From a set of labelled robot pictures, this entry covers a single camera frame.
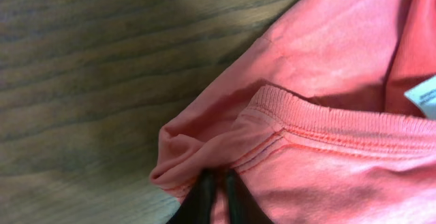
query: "clothing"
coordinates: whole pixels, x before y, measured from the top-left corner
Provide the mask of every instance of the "clothing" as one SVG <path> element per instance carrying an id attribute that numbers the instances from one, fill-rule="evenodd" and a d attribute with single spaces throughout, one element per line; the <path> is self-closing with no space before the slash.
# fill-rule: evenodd
<path id="1" fill-rule="evenodd" d="M 159 134 L 180 200 L 233 167 L 275 223 L 436 223 L 436 0 L 301 0 Z M 225 223 L 223 201 L 216 223 Z"/>

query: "tabletop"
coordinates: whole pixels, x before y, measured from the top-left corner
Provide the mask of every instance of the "tabletop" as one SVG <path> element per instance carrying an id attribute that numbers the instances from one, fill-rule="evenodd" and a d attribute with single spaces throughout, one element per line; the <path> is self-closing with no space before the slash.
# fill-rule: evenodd
<path id="1" fill-rule="evenodd" d="M 296 0 L 0 0 L 0 223 L 165 223 L 159 128 Z"/>

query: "garment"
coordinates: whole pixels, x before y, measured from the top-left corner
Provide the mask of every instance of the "garment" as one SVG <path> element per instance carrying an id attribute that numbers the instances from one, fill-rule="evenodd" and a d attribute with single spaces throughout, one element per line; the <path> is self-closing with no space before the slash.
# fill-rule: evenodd
<path id="1" fill-rule="evenodd" d="M 300 0 L 159 133 L 180 200 L 233 167 L 275 223 L 436 223 L 436 0 Z M 225 223 L 220 201 L 215 223 Z"/>

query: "folded cloth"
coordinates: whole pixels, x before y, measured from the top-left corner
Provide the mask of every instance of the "folded cloth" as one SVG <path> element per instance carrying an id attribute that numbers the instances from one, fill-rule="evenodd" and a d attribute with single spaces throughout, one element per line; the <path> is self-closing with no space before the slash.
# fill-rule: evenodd
<path id="1" fill-rule="evenodd" d="M 436 223 L 436 121 L 403 94 L 436 74 L 435 13 L 300 0 L 161 129 L 151 182 L 183 200 L 233 167 L 275 223 Z"/>

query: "wood grain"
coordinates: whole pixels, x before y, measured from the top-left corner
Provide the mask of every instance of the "wood grain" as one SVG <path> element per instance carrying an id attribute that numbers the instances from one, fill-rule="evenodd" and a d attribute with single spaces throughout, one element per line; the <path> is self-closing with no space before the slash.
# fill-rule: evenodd
<path id="1" fill-rule="evenodd" d="M 295 0 L 0 0 L 0 223 L 164 223 L 159 128 Z"/>

